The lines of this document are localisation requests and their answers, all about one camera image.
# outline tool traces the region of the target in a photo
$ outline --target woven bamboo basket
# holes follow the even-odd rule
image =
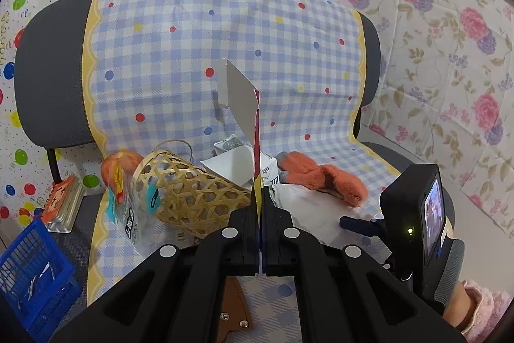
[[[232,211],[250,204],[249,191],[196,167],[169,150],[155,150],[146,156],[134,172],[134,180],[140,198],[146,197],[150,184],[159,189],[159,220],[200,239],[226,227]]]

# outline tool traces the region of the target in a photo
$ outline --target black electronic device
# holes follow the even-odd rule
[[[360,234],[377,235],[391,251],[390,271],[443,314],[464,256],[464,243],[446,237],[443,189],[437,164],[411,164],[380,196],[383,220],[339,224]]]
[[[165,245],[60,329],[52,343],[213,343],[225,276],[295,278],[304,343],[464,343],[464,337],[358,246],[320,244],[262,190],[198,246]]]

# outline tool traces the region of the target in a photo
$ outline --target blue crate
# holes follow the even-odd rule
[[[79,297],[82,290],[74,272],[40,219],[31,222],[0,257],[0,292],[36,342],[50,339]]]

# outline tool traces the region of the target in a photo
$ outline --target checkered cloth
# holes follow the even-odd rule
[[[330,0],[98,2],[90,91],[108,154],[134,149],[145,155],[161,141],[183,139],[199,164],[212,156],[215,141],[233,133],[244,138],[217,102],[215,70],[230,59],[260,91],[261,150],[272,156],[298,150],[356,174],[369,190],[362,211],[379,213],[381,188],[396,175],[351,133],[364,71],[362,29],[350,10]],[[189,158],[180,147],[174,143],[173,151]],[[105,283],[98,296],[142,259],[105,222],[110,233],[99,249]],[[241,281],[257,327],[228,341],[301,338],[292,278]],[[287,288],[291,295],[282,295]]]

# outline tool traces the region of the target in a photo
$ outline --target device screen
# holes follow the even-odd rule
[[[438,179],[434,181],[430,193],[425,199],[425,225],[426,225],[426,258],[430,256],[434,245],[439,239],[444,224],[443,195]]]

